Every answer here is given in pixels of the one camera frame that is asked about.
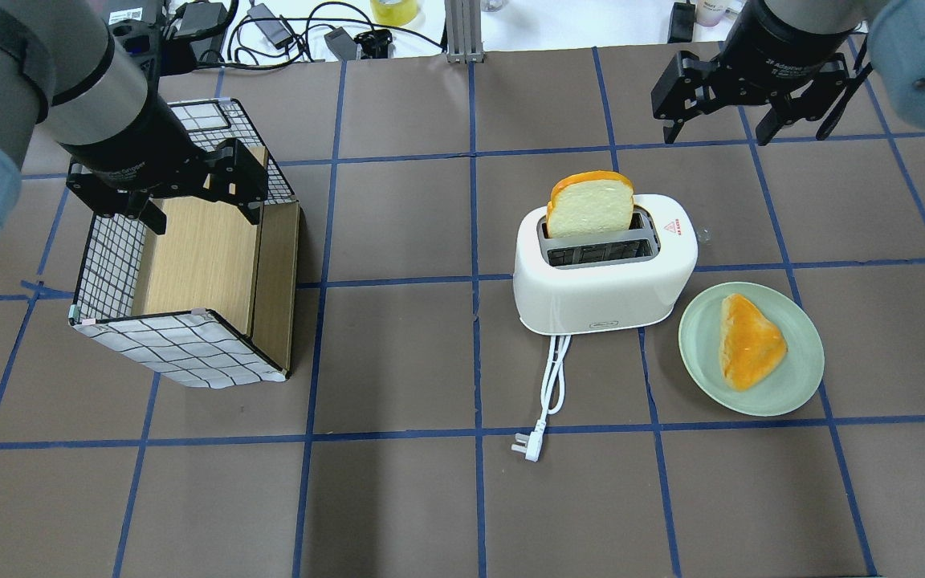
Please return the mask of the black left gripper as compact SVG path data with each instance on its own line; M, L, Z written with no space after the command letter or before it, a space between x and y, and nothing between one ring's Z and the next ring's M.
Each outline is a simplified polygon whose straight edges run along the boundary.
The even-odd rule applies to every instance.
M151 104L109 139L67 145L66 184L99 216L133 216L163 235L168 218L153 200L225 202L260 226L269 198L263 161L235 136L202 147L165 104Z

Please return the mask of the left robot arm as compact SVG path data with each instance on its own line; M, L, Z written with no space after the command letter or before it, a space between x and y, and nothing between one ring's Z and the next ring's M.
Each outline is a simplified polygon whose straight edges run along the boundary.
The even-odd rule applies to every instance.
M227 138L197 146L158 94L159 77L193 71L192 45L234 21L102 19L84 1L0 1L0 234L21 191L21 171L38 124L72 158L67 187L100 218L166 230L157 200L226 202L260 223L267 169Z

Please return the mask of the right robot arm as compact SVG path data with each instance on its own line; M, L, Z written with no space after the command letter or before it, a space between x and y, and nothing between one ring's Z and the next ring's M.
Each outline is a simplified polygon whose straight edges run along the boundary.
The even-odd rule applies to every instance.
M925 129L925 1L746 1L719 54L676 52L650 102L667 144L731 106L767 107L760 145L800 121L818 122L822 141L870 75L900 120Z

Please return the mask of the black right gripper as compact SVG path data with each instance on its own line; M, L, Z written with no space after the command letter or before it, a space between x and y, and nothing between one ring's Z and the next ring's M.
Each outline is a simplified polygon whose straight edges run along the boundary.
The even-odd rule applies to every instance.
M844 91L848 31L816 34L776 16L740 16L719 54L702 59L679 49L652 88L652 114L663 142L674 144L688 120L734 105L770 105L756 126L766 146L793 120L819 120Z

